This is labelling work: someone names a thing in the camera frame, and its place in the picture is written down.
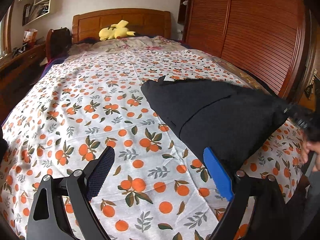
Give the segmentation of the black garment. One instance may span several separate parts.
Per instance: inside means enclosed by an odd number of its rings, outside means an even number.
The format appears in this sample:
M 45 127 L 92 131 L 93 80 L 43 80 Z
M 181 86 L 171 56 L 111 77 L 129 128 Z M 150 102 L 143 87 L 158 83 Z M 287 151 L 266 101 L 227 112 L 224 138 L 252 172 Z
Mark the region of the black garment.
M 151 109 L 200 160 L 209 147 L 233 174 L 289 117 L 289 104 L 258 89 L 227 82 L 148 80 Z

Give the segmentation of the wooden bedroom door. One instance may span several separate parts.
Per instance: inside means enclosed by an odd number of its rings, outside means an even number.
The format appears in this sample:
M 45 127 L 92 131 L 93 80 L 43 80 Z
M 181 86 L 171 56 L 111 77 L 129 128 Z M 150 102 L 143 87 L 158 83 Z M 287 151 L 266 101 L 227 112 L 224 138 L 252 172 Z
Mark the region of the wooden bedroom door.
M 316 110 L 319 98 L 319 23 L 309 11 L 310 31 L 308 35 L 308 53 L 303 72 L 293 97 L 293 102 L 312 111 Z

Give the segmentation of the beige patterned mattress edge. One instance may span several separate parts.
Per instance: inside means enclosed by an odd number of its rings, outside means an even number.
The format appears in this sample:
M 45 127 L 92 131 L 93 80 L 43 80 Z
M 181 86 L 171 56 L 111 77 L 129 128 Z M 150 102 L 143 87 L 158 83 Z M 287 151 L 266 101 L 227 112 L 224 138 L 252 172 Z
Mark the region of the beige patterned mattress edge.
M 222 67 L 229 73 L 235 75 L 237 78 L 239 78 L 241 81 L 244 81 L 244 83 L 253 89 L 260 89 L 263 90 L 265 93 L 273 93 L 273 90 L 261 79 L 257 78 L 256 76 L 250 74 L 249 72 L 246 72 L 233 64 L 215 56 L 210 57 L 214 63 L 216 63 L 218 66 Z

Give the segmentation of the orange-print white bed sheet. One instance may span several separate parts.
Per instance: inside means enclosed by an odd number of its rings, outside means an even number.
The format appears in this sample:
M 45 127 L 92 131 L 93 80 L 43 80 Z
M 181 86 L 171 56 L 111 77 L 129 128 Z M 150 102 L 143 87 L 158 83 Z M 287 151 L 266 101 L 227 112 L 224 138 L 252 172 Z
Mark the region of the orange-print white bed sheet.
M 1 215 L 16 237 L 27 235 L 41 179 L 84 168 L 107 146 L 116 159 L 91 205 L 112 239 L 209 237 L 228 203 L 143 96 L 161 76 L 248 87 L 196 50 L 89 52 L 52 66 L 13 109 L 2 125 Z

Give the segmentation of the wooden louvered wardrobe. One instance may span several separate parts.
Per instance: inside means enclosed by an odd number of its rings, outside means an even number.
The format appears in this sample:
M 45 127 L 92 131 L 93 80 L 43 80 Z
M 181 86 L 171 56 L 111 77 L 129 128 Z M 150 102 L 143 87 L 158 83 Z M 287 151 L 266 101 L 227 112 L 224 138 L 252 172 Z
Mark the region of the wooden louvered wardrobe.
M 188 0 L 183 40 L 293 100 L 310 41 L 303 0 Z

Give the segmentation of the wooden desk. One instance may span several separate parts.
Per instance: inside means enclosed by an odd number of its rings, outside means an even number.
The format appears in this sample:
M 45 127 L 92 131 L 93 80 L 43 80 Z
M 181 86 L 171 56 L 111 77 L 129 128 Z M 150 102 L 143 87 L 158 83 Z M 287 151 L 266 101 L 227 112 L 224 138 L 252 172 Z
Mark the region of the wooden desk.
M 1 66 L 1 121 L 39 80 L 45 57 L 46 45 L 36 45 Z

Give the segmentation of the dark wooden chair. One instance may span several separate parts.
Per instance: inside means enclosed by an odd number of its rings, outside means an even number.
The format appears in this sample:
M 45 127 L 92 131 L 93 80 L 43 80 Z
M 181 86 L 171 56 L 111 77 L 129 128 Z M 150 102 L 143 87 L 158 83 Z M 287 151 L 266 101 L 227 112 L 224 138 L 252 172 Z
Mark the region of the dark wooden chair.
M 46 37 L 46 58 L 48 62 L 65 56 L 71 45 L 72 36 L 67 27 L 50 29 Z

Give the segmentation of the orange white bag on desk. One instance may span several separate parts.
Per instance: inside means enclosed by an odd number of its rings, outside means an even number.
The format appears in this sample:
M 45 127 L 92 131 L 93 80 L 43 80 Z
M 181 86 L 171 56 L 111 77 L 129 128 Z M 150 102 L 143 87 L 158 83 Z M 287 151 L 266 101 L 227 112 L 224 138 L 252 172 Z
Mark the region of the orange white bag on desk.
M 37 30 L 27 29 L 24 31 L 23 43 L 34 44 L 36 41 Z

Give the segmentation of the yellow Pikachu plush toy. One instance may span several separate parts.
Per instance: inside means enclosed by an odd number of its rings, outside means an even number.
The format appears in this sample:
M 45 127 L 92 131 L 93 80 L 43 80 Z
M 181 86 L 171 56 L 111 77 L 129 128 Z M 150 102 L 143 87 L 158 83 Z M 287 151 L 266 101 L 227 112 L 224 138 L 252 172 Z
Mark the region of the yellow Pikachu plush toy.
M 118 39 L 118 38 L 126 38 L 130 36 L 135 36 L 135 31 L 130 31 L 126 26 L 128 22 L 125 20 L 121 20 L 117 24 L 112 24 L 107 28 L 101 29 L 99 31 L 100 41 Z

